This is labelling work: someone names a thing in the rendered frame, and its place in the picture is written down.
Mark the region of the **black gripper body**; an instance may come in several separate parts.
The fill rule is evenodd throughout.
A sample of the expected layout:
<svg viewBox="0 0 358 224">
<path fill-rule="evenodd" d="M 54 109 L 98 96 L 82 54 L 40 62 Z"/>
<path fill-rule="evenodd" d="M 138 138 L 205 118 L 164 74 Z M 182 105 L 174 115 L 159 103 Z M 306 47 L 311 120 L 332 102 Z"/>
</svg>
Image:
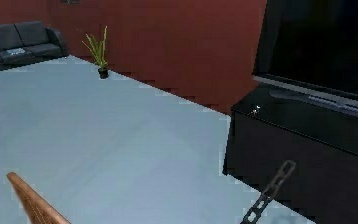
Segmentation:
<svg viewBox="0 0 358 224">
<path fill-rule="evenodd" d="M 274 184 L 277 187 L 280 187 L 283 184 L 283 182 L 291 176 L 295 168 L 296 168 L 296 163 L 294 161 L 286 160 L 279 168 L 276 174 Z"/>
</svg>

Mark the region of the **black television cabinet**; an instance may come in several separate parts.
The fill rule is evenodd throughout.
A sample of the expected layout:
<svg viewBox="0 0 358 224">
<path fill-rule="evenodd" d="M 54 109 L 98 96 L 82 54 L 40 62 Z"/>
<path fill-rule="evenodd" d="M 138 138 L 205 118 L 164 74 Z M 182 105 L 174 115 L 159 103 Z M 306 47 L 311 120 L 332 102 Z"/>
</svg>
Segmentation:
<svg viewBox="0 0 358 224">
<path fill-rule="evenodd" d="M 296 168 L 276 201 L 316 224 L 358 224 L 358 117 L 258 86 L 231 107 L 223 173 L 262 192 L 286 160 Z"/>
</svg>

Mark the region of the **black television set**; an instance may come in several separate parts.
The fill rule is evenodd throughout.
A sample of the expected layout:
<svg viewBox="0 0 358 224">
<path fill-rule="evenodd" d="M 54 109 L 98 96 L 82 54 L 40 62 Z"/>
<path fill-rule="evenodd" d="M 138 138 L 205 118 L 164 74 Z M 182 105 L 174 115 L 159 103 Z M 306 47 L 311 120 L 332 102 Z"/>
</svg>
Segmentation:
<svg viewBox="0 0 358 224">
<path fill-rule="evenodd" d="M 267 0 L 252 76 L 358 117 L 358 0 Z"/>
</svg>

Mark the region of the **green house plant black pot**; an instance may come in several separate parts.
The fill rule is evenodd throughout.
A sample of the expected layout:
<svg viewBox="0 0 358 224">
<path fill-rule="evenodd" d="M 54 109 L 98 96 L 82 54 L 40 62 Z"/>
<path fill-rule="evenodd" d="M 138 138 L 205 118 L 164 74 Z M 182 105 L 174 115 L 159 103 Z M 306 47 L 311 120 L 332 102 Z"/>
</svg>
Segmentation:
<svg viewBox="0 0 358 224">
<path fill-rule="evenodd" d="M 94 59 L 94 64 L 98 66 L 98 73 L 101 79 L 109 77 L 108 62 L 106 60 L 106 41 L 107 41 L 107 27 L 104 27 L 103 36 L 98 39 L 93 34 L 85 34 L 87 41 L 83 41 L 83 45 L 89 50 Z"/>
</svg>

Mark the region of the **dark grey sofa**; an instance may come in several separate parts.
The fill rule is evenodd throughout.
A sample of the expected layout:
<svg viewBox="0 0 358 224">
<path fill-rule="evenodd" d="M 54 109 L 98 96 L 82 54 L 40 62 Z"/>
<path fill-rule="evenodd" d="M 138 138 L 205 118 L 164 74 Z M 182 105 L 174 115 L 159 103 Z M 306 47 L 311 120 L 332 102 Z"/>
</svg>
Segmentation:
<svg viewBox="0 0 358 224">
<path fill-rule="evenodd" d="M 6 50 L 23 48 L 20 55 Z M 66 40 L 57 29 L 42 21 L 0 24 L 0 71 L 26 66 L 69 55 Z"/>
</svg>

